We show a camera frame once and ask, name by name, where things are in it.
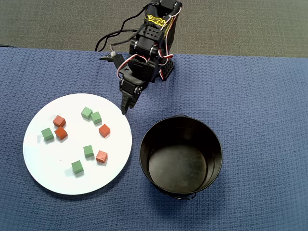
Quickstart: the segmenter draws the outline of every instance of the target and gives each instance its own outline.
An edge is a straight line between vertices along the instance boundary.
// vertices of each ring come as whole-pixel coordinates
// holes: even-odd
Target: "blue fabric surface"
[[[120,106],[116,69],[101,53],[0,48],[0,230],[308,230],[308,59],[175,55],[167,82],[128,111],[133,146],[107,186],[66,196],[33,180],[23,160],[32,117],[72,93]],[[139,145],[157,121],[200,119],[223,146],[219,177],[191,201],[144,176]]]

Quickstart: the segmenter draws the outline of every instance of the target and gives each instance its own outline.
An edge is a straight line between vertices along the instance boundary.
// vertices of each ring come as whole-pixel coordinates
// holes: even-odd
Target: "pot rim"
[[[160,186],[157,185],[150,177],[148,177],[148,176],[146,175],[146,173],[145,173],[145,171],[144,171],[144,169],[143,169],[143,167],[142,167],[142,164],[141,164],[141,146],[142,146],[143,140],[144,140],[144,138],[146,137],[146,135],[148,134],[148,132],[149,132],[155,125],[157,125],[158,123],[160,123],[160,122],[162,122],[162,121],[165,121],[165,120],[168,120],[168,119],[173,119],[173,118],[176,118],[176,117],[184,117],[184,118],[187,118],[187,119],[193,119],[193,120],[195,120],[195,121],[197,121],[197,122],[199,122],[199,123],[204,124],[207,128],[209,128],[209,129],[212,131],[212,133],[215,135],[215,137],[216,137],[216,139],[218,140],[219,145],[220,145],[221,162],[220,162],[220,166],[219,166],[218,173],[216,174],[215,178],[212,180],[212,182],[211,182],[209,185],[207,185],[206,187],[203,187],[203,188],[201,188],[201,189],[192,191],[192,192],[185,192],[185,193],[184,193],[184,192],[180,192],[180,193],[179,193],[179,192],[171,192],[171,191],[168,191],[167,189],[164,189],[164,188],[160,187]],[[140,143],[140,147],[139,147],[139,163],[140,163],[140,166],[141,166],[141,169],[142,169],[144,175],[147,177],[147,179],[148,179],[155,187],[157,187],[158,189],[160,189],[160,190],[166,192],[166,193],[169,194],[169,195],[170,195],[170,194],[176,194],[176,195],[181,195],[181,196],[187,196],[187,195],[191,195],[191,194],[193,194],[193,193],[197,193],[197,192],[200,192],[200,191],[206,189],[206,188],[209,187],[209,186],[216,180],[216,178],[218,177],[218,175],[219,175],[219,173],[220,173],[220,171],[221,171],[221,168],[222,168],[222,162],[223,162],[222,145],[221,145],[221,142],[220,142],[220,140],[218,139],[216,133],[215,133],[208,125],[206,125],[206,124],[203,123],[202,121],[200,121],[200,120],[198,120],[198,119],[195,119],[195,118],[192,118],[192,117],[189,117],[189,116],[186,116],[186,115],[175,115],[175,116],[168,117],[168,118],[165,118],[165,119],[162,119],[162,120],[156,122],[156,123],[155,123],[154,125],[152,125],[152,126],[150,127],[150,129],[148,129],[148,131],[145,133],[145,135],[143,136],[143,139],[142,139],[142,141],[141,141],[141,143]]]

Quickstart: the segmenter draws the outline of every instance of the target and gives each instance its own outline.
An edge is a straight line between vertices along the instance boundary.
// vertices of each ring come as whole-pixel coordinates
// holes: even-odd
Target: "pot handle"
[[[183,114],[174,115],[173,117],[178,117],[178,116],[185,116],[185,117],[188,117],[187,115],[183,115]]]
[[[197,195],[197,193],[195,192],[194,195],[193,195],[192,197],[188,197],[188,198],[176,197],[176,196],[171,196],[171,197],[173,197],[173,198],[175,198],[175,199],[178,199],[178,200],[188,201],[188,200],[191,200],[191,199],[195,198],[196,195]]]

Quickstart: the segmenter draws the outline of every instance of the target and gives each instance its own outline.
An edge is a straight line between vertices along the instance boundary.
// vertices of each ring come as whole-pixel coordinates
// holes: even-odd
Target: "wire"
[[[160,29],[160,30],[163,30],[164,27],[165,27],[165,25],[171,20],[171,18],[174,17],[174,20],[172,21],[172,23],[171,23],[171,25],[170,25],[170,27],[169,27],[169,29],[168,29],[168,31],[167,31],[167,34],[166,34],[166,39],[165,39],[165,43],[166,43],[166,55],[165,55],[165,56],[162,56],[160,49],[158,50],[158,54],[159,54],[159,56],[160,56],[161,58],[167,58],[167,60],[166,60],[166,62],[165,62],[164,64],[159,64],[160,66],[166,65],[166,64],[168,63],[168,61],[169,61],[169,58],[172,58],[172,57],[173,57],[173,54],[170,54],[170,55],[169,55],[169,49],[168,49],[168,45],[167,45],[167,39],[168,39],[169,31],[170,31],[170,29],[172,28],[173,23],[176,21],[177,15],[181,12],[181,9],[182,9],[182,8],[180,7],[179,12],[177,12],[174,16],[171,16],[171,17],[165,22],[165,24],[163,25],[163,27]]]
[[[162,78],[162,80],[164,80],[164,76],[163,76],[163,71],[162,71],[162,69],[159,70],[159,75],[160,75],[160,77]]]
[[[107,38],[106,41],[105,41],[105,44],[104,44],[103,48],[101,48],[99,51],[104,50],[104,49],[105,49],[105,46],[106,46],[106,44],[107,44],[107,40],[109,39],[109,36],[110,36],[110,35],[113,35],[113,34],[116,34],[116,33],[118,33],[119,31],[120,31],[120,30],[111,32],[111,33],[109,33],[108,35],[105,35],[104,37],[102,37],[102,38],[97,42],[96,47],[95,47],[95,51],[97,51],[98,46],[100,45],[101,41],[103,41],[105,38]],[[122,32],[136,32],[136,31],[138,31],[138,29],[122,30]]]
[[[102,38],[97,42],[96,47],[95,47],[95,51],[97,51],[98,46],[100,45],[101,41],[103,41],[105,38],[106,38],[105,44],[104,44],[103,48],[100,49],[99,51],[104,50],[104,48],[105,48],[105,46],[106,46],[106,44],[107,44],[107,40],[108,40],[109,38],[118,36],[120,33],[124,32],[124,31],[127,32],[127,30],[123,30],[124,24],[125,24],[127,21],[129,21],[130,19],[136,18],[136,17],[138,17],[140,14],[142,14],[142,12],[143,12],[145,9],[147,9],[149,5],[156,5],[156,3],[150,2],[150,3],[146,4],[146,5],[143,7],[143,9],[142,9],[138,14],[136,14],[135,16],[132,16],[132,17],[126,19],[126,20],[123,22],[123,24],[122,24],[120,30],[115,31],[115,32],[113,32],[113,33],[111,33],[111,34],[108,34],[108,35],[102,37]]]
[[[163,30],[164,27],[165,27],[165,25],[170,21],[170,19],[173,18],[173,17],[176,17],[176,16],[181,12],[181,9],[182,9],[182,8],[180,7],[179,12],[177,12],[175,15],[171,16],[171,17],[164,23],[164,25],[162,26],[162,28],[161,28],[160,30]]]
[[[0,47],[13,47],[13,46],[11,46],[11,45],[0,44]]]
[[[138,54],[132,55],[131,57],[129,57],[128,59],[126,59],[126,60],[119,66],[119,68],[117,69],[116,75],[117,75],[117,77],[118,77],[119,79],[122,79],[122,78],[120,77],[120,70],[121,70],[130,60],[132,60],[132,59],[133,59],[134,57],[136,57],[136,56],[139,56],[139,57],[143,58],[143,59],[145,60],[146,63],[148,62],[148,60],[147,60],[144,56],[142,56],[142,55],[138,55]]]
[[[127,39],[127,40],[125,40],[125,41],[122,41],[122,42],[116,42],[116,43],[113,43],[113,44],[111,44],[111,48],[113,47],[113,46],[117,46],[117,45],[120,45],[120,44],[123,44],[123,43],[127,43],[127,42],[129,42],[129,41],[131,41],[145,26],[147,25],[147,23],[145,23],[145,24],[142,24],[141,26],[140,26],[140,28],[139,28],[139,30],[133,35],[133,36],[131,36],[129,39]]]

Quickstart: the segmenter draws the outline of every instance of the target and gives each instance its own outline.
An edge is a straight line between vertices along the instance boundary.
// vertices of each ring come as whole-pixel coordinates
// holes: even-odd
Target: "gray carpet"
[[[149,1],[0,0],[0,44],[92,51]],[[308,57],[308,0],[182,2],[173,53]],[[142,18],[126,28],[139,28]]]

